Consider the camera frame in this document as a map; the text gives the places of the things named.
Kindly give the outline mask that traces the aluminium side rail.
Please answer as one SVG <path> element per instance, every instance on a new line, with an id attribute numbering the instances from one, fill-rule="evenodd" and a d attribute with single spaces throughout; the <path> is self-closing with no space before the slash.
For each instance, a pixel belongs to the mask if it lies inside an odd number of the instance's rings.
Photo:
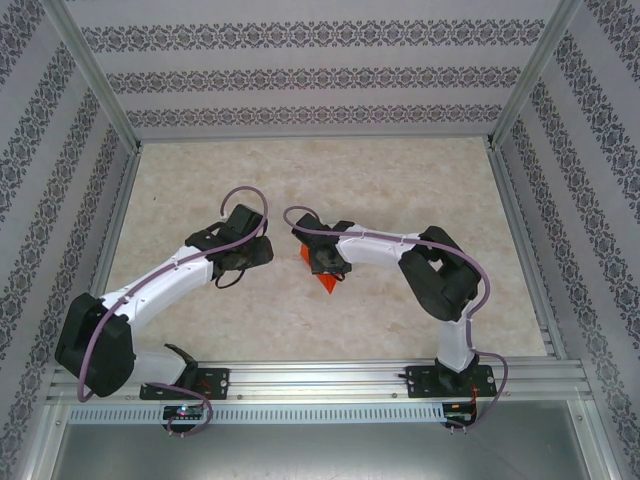
<path id="1" fill-rule="evenodd" d="M 65 273 L 71 282 L 59 289 L 63 302 L 58 322 L 59 345 L 63 343 L 72 302 L 85 293 L 98 295 L 104 291 L 139 157 L 133 152 L 112 161 L 108 173 L 91 177 L 64 256 Z"/>
<path id="2" fill-rule="evenodd" d="M 549 356 L 553 356 L 558 360 L 567 360 L 568 355 L 562 342 L 552 305 L 536 262 L 524 218 L 504 160 L 500 152 L 492 147 L 487 149 L 487 156 L 539 328 L 541 333 L 545 334 L 545 348 Z"/>

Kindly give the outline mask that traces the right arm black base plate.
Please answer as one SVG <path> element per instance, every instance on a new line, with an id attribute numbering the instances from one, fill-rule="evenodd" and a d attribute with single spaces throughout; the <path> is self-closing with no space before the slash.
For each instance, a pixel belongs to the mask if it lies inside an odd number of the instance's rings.
<path id="1" fill-rule="evenodd" d="M 404 378 L 410 398 L 492 398 L 497 394 L 493 370 L 479 365 L 456 373 L 437 365 L 408 366 Z"/>

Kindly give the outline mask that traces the aluminium frame post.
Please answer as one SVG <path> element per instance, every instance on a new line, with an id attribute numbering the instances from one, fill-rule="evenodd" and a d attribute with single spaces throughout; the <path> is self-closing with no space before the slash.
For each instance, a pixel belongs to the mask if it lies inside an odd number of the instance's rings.
<path id="1" fill-rule="evenodd" d="M 554 49 L 559 44 L 582 3 L 583 0 L 558 1 L 494 128 L 487 135 L 486 146 L 489 149 L 495 150 L 505 141 L 529 94 L 549 62 Z"/>
<path id="2" fill-rule="evenodd" d="M 140 140 L 66 2 L 40 2 L 120 138 L 131 151 L 137 152 Z"/>

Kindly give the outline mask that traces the aluminium mounting rail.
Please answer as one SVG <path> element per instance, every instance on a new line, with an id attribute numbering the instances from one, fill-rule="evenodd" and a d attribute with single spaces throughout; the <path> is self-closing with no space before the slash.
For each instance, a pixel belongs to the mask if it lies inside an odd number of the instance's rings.
<path id="1" fill-rule="evenodd" d="M 231 403 L 354 403 L 408 399 L 401 375 L 418 360 L 361 362 L 210 362 L 230 371 Z M 505 401 L 586 400 L 593 397 L 578 360 L 511 358 L 501 398 Z"/>

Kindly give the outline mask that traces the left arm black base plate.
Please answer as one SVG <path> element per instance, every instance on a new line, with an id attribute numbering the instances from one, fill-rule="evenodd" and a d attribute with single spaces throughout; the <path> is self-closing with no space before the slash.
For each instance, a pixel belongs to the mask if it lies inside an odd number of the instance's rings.
<path id="1" fill-rule="evenodd" d="M 209 400 L 225 400 L 229 386 L 230 371 L 224 368 L 197 368 L 185 371 L 174 383 L 175 387 L 180 387 Z M 182 400 L 195 399 L 194 396 L 186 393 L 176 392 L 166 387 L 151 386 L 144 384 L 140 387 L 139 397 L 141 400 Z"/>

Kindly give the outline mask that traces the orange paper sheet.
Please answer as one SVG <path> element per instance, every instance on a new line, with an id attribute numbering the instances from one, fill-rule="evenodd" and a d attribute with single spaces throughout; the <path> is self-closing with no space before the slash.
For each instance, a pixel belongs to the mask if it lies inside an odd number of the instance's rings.
<path id="1" fill-rule="evenodd" d="M 307 264 L 307 266 L 311 267 L 310 251 L 309 251 L 309 248 L 306 247 L 305 245 L 300 246 L 300 256 L 303 259 L 303 261 Z M 316 273 L 313 273 L 313 276 L 321 283 L 321 285 L 325 288 L 325 290 L 329 294 L 333 293 L 338 283 L 338 280 L 335 276 L 332 276 L 331 274 L 316 274 Z"/>

